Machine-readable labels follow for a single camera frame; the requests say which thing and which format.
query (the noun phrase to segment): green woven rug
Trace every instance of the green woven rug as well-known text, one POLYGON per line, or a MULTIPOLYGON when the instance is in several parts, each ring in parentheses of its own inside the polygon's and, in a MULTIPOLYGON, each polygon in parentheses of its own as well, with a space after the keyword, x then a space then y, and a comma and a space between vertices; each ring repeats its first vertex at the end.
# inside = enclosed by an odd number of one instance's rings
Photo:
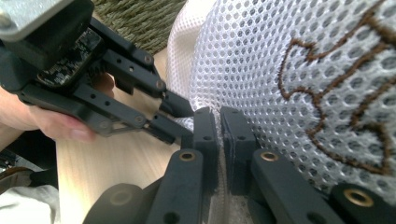
POLYGON ((92 0, 103 23, 150 54, 166 48, 186 0, 92 0))

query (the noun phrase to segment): light wood surface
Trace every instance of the light wood surface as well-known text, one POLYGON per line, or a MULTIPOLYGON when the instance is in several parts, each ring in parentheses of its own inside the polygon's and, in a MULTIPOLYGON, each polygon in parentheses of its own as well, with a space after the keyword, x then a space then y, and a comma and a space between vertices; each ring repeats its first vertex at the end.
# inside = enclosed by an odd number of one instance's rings
MULTIPOLYGON (((166 49, 154 56, 165 79, 166 49)), ((115 89, 115 98, 147 116, 157 110, 141 92, 134 96, 115 89)), ((119 183, 144 188, 163 176, 169 158, 179 146, 169 146, 147 133, 123 133, 108 138, 97 136, 94 143, 57 142, 61 220, 81 223, 100 195, 119 183)))

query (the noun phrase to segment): brown thread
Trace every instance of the brown thread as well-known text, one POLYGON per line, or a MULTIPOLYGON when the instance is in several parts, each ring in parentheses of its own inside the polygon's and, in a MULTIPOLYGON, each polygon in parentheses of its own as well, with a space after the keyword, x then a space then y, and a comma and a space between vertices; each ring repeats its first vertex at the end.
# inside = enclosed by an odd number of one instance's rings
POLYGON ((363 17, 361 18, 360 22, 358 23, 358 25, 356 27, 354 27, 351 31, 349 31, 348 33, 346 33, 342 38, 340 38, 337 43, 334 45, 333 48, 331 48, 328 51, 322 52, 320 54, 316 54, 315 55, 315 43, 305 43, 300 39, 296 39, 293 38, 290 41, 290 44, 286 50, 285 56, 283 58, 283 61, 280 65, 280 69, 279 69, 279 73, 278 73, 278 88, 280 90, 280 93, 282 95, 282 97, 285 100, 289 100, 290 97, 295 93, 295 92, 301 92, 301 93, 305 93, 311 96, 312 98, 312 104, 313 106, 316 108, 316 110, 319 113, 319 123, 318 125, 310 130, 305 130, 307 136, 309 137, 309 139, 311 140, 311 142, 319 149, 321 150, 323 153, 325 153, 327 156, 329 156, 330 158, 332 158, 335 161, 340 161, 342 163, 354 166, 356 168, 361 168, 364 169, 370 173, 373 174, 380 174, 380 175, 390 175, 391 170, 389 168, 389 161, 388 158, 390 157, 390 153, 391 153, 391 144, 390 144, 390 138, 389 136, 386 134, 386 129, 385 129, 385 125, 382 123, 372 123, 372 124, 368 124, 368 125, 363 125, 361 127, 357 126, 357 123, 359 121, 359 118, 361 117, 361 115, 364 113, 365 109, 367 109, 368 105, 375 100, 379 95, 381 95, 382 93, 384 93, 385 91, 387 91, 390 86, 394 85, 392 84, 392 82, 387 83, 388 85, 384 85, 383 87, 381 87, 380 89, 378 89, 375 93, 367 96, 365 98, 365 100, 363 100, 363 102, 361 103, 360 107, 358 108, 356 113, 353 113, 352 117, 351 117, 351 127, 354 130, 369 130, 370 132, 376 133, 378 140, 380 142, 382 142, 383 147, 384 147, 384 153, 383 153, 383 159, 381 161, 381 167, 376 167, 373 166, 371 164, 366 164, 366 163, 361 163, 359 161, 356 161, 354 159, 347 159, 344 158, 343 156, 340 156, 336 153, 331 152, 330 150, 328 150, 327 148, 325 148, 324 146, 322 146, 320 144, 320 142, 318 141, 318 139, 316 139, 315 134, 318 133, 319 131, 321 131, 323 129, 324 126, 324 120, 326 119, 326 115, 324 114, 321 106, 320 106, 320 100, 323 98, 323 96, 328 93, 329 91, 331 91, 333 88, 339 86, 341 83, 343 83, 347 78, 351 77, 354 75, 356 69, 358 69, 359 67, 361 67, 364 63, 372 60, 374 58, 375 55, 377 55, 378 53, 382 52, 383 50, 385 50, 389 45, 395 45, 395 34, 388 28, 384 27, 384 26, 380 26, 377 21, 375 20, 375 18, 373 17, 375 14, 375 10, 384 2, 384 0, 380 0, 378 1, 376 4, 374 4, 372 7, 370 7, 364 14, 363 17), (319 93, 314 93, 313 91, 311 91, 309 88, 307 87, 303 87, 303 86, 299 86, 297 88, 295 88, 294 90, 290 91, 290 92, 286 92, 286 90, 284 89, 284 85, 283 85, 283 72, 286 66, 286 60, 289 57, 289 54, 292 50, 292 48, 294 46, 299 46, 302 48, 306 48, 308 49, 308 53, 305 57, 305 60, 308 63, 312 63, 314 60, 320 60, 324 57, 326 57, 327 55, 329 55, 330 53, 332 53, 333 51, 335 51, 336 49, 339 49, 341 46, 343 46, 347 40, 352 37, 358 30, 359 28, 361 28, 363 25, 368 25, 370 26, 370 28, 372 28, 373 30, 375 30, 380 36, 381 36, 381 41, 372 48, 372 50, 364 55, 362 55, 361 57, 359 57, 359 59, 354 62, 352 64, 352 66, 340 77, 337 77, 327 88, 326 90, 319 92, 319 93))

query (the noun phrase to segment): fingernail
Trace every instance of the fingernail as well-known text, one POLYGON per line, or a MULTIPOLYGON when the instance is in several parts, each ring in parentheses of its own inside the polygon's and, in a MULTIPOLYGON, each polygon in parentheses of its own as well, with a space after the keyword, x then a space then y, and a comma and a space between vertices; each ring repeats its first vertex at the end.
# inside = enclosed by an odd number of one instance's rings
POLYGON ((82 130, 72 130, 70 136, 74 140, 82 141, 82 142, 91 142, 92 137, 91 134, 82 130))

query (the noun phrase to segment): silver metal device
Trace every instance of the silver metal device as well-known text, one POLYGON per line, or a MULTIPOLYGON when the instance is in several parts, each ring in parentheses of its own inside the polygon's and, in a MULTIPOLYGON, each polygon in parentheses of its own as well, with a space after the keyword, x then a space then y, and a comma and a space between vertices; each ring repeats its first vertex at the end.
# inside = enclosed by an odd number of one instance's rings
POLYGON ((24 39, 74 0, 0 0, 0 39, 24 39))

